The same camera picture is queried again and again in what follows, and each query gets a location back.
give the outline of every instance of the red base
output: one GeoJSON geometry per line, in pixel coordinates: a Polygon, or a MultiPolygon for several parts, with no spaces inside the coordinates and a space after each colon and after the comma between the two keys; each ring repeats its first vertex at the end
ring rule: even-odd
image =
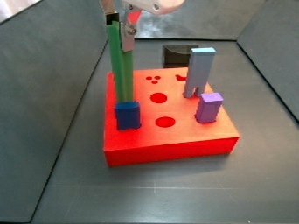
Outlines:
{"type": "MultiPolygon", "coordinates": [[[[183,97],[186,74],[187,68],[135,71],[142,128],[126,131],[118,131],[114,75],[109,75],[105,152],[110,166],[232,152],[240,132],[224,107],[217,122],[197,122],[199,98],[183,97]]],[[[210,85],[206,92],[213,92],[210,85]]]]}

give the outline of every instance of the round hole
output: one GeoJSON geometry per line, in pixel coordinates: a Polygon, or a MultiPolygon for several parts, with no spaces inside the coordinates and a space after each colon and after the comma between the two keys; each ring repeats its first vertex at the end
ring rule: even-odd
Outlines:
{"type": "Polygon", "coordinates": [[[159,9],[161,9],[161,7],[159,7],[159,5],[155,3],[154,4],[154,9],[157,10],[157,11],[159,11],[159,9]]]}
{"type": "Polygon", "coordinates": [[[167,95],[163,93],[155,93],[151,95],[151,100],[155,103],[165,103],[167,101],[167,95]]]}
{"type": "Polygon", "coordinates": [[[165,116],[155,120],[155,124],[162,128],[170,128],[175,125],[175,120],[170,116],[165,116]]]}

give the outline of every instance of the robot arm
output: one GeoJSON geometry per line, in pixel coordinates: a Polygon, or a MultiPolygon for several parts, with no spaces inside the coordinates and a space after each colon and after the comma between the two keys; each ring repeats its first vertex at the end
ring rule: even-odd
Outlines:
{"type": "Polygon", "coordinates": [[[163,15],[177,11],[185,0],[123,0],[141,10],[149,11],[155,15],[163,15]]]}

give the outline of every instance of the table surface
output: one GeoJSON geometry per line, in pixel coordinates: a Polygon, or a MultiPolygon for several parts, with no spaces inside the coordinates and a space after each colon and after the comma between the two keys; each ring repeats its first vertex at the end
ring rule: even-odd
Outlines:
{"type": "Polygon", "coordinates": [[[298,222],[299,129],[236,42],[141,40],[135,69],[163,67],[163,45],[218,51],[210,84],[241,139],[228,156],[110,168],[103,153],[106,49],[33,222],[298,222]]]}

